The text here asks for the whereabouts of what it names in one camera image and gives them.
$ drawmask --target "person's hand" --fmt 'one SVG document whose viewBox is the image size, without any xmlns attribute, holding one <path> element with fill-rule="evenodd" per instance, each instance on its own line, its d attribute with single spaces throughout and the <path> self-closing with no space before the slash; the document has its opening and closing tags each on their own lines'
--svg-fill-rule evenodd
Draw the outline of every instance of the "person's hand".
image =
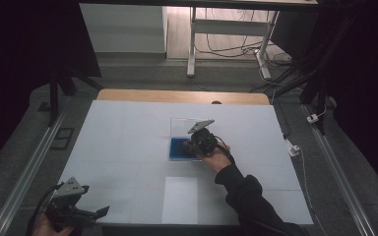
<svg viewBox="0 0 378 236">
<path fill-rule="evenodd" d="M 47 216 L 42 213 L 35 225 L 35 229 L 32 232 L 32 236 L 67 236 L 72 233 L 75 228 L 65 227 L 60 232 L 56 232 Z"/>
<path fill-rule="evenodd" d="M 209 165 L 216 173 L 219 173 L 222 169 L 231 164 L 228 157 L 219 148 L 215 148 L 211 155 L 197 155 L 197 157 Z"/>
</svg>

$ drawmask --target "wooden floor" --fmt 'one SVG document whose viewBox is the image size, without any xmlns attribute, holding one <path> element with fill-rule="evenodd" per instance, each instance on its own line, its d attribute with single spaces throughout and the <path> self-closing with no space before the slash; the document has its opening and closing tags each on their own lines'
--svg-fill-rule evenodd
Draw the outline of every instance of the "wooden floor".
<svg viewBox="0 0 378 236">
<path fill-rule="evenodd" d="M 266 22 L 267 11 L 253 10 L 234 10 L 234 9 L 212 9 L 198 8 L 196 11 L 197 19 L 216 19 L 229 21 L 254 21 Z M 190 15 L 191 9 L 186 7 L 167 7 L 168 32 L 167 32 L 167 59 L 187 59 L 190 43 Z M 240 36 L 240 35 L 221 35 L 197 33 L 195 36 L 195 46 L 199 51 L 211 52 L 226 48 L 238 47 L 234 50 L 216 51 L 216 53 L 229 56 L 218 56 L 211 53 L 196 52 L 196 59 L 212 60 L 256 60 L 252 52 L 243 54 L 242 45 L 246 47 L 257 47 L 260 45 L 262 37 L 259 36 Z M 275 45 L 270 45 L 267 49 L 270 55 L 281 53 L 282 51 Z"/>
</svg>

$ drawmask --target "black jacket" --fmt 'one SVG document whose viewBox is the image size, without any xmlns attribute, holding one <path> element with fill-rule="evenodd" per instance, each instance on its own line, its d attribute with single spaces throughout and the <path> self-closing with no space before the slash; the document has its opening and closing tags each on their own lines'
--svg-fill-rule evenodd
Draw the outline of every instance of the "black jacket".
<svg viewBox="0 0 378 236">
<path fill-rule="evenodd" d="M 262 186 L 255 177 L 244 178 L 231 164 L 217 174 L 215 182 L 228 191 L 225 200 L 237 212 L 246 236 L 292 235 L 272 205 L 262 197 Z"/>
</svg>

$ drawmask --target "wall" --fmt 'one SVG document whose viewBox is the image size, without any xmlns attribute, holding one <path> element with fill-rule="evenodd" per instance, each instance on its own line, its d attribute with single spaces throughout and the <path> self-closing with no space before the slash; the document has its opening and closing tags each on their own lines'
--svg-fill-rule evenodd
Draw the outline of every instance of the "wall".
<svg viewBox="0 0 378 236">
<path fill-rule="evenodd" d="M 95 52 L 165 52 L 165 7 L 81 4 L 81 10 Z"/>
</svg>

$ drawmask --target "white desk leg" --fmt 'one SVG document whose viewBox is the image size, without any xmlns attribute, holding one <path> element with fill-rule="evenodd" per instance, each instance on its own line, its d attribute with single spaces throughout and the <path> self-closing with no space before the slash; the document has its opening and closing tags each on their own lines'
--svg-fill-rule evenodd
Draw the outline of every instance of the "white desk leg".
<svg viewBox="0 0 378 236">
<path fill-rule="evenodd" d="M 257 61 L 259 62 L 260 70 L 262 71 L 263 78 L 265 80 L 269 80 L 272 78 L 269 73 L 269 69 L 267 67 L 266 61 L 265 61 L 265 52 L 266 52 L 266 47 L 270 40 L 270 35 L 272 34 L 272 31 L 273 31 L 273 27 L 275 26 L 275 21 L 276 21 L 276 18 L 278 17 L 278 13 L 279 12 L 274 12 L 273 16 L 271 17 L 267 30 L 266 30 L 266 34 L 263 37 L 262 46 L 260 47 L 260 50 L 258 52 L 256 51 L 256 58 L 257 58 Z"/>
<path fill-rule="evenodd" d="M 196 31 L 196 8 L 192 11 L 192 20 L 190 22 L 190 45 L 188 57 L 188 71 L 187 77 L 193 78 L 195 76 L 195 31 Z"/>
</svg>

